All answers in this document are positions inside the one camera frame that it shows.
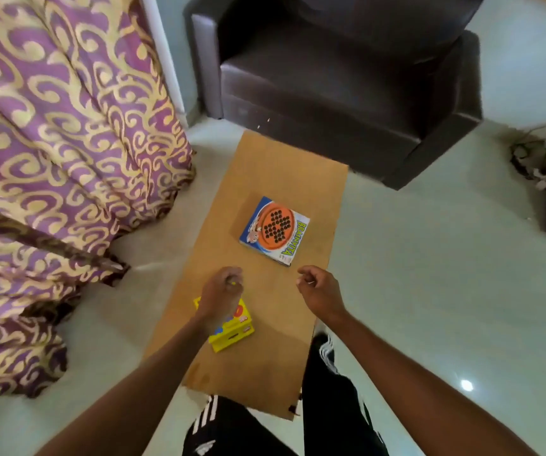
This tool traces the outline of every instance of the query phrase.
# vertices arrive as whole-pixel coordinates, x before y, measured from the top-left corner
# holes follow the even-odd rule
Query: person
[[[355,319],[332,274],[302,267],[296,284],[308,308],[345,343],[427,456],[535,454],[501,422]],[[219,270],[205,283],[193,318],[37,455],[141,455],[195,355],[234,312],[242,291],[240,268]],[[388,454],[353,384],[336,370],[325,333],[312,341],[302,399],[307,456]],[[294,454],[243,406],[210,397],[188,429],[183,454],[236,453]]]

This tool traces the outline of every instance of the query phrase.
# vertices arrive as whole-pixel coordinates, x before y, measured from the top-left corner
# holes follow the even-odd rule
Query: person's right arm
[[[427,456],[533,456],[489,413],[376,336],[347,312],[339,283],[315,266],[297,286],[310,310],[345,343]]]

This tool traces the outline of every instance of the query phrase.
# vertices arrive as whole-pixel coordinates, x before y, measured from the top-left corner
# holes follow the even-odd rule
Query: orange circle
[[[294,213],[285,206],[269,203],[260,212],[256,230],[259,245],[271,251],[279,249],[292,238]]]

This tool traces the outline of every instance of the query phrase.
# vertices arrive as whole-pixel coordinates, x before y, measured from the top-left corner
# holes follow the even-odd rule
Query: yellow game box
[[[201,296],[194,299],[195,308],[199,307]],[[239,304],[233,316],[223,323],[223,326],[216,329],[213,335],[208,338],[214,352],[220,352],[231,344],[250,336],[254,332],[252,317],[243,299],[239,299]]]

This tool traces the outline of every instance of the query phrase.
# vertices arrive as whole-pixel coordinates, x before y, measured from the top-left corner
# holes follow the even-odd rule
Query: leg
[[[245,406],[219,395],[208,404],[188,429],[183,456],[217,456],[243,452],[296,456],[269,432]]]
[[[305,456],[348,451],[353,455],[388,456],[353,383],[334,366],[332,341],[325,333],[311,343],[302,395]]]

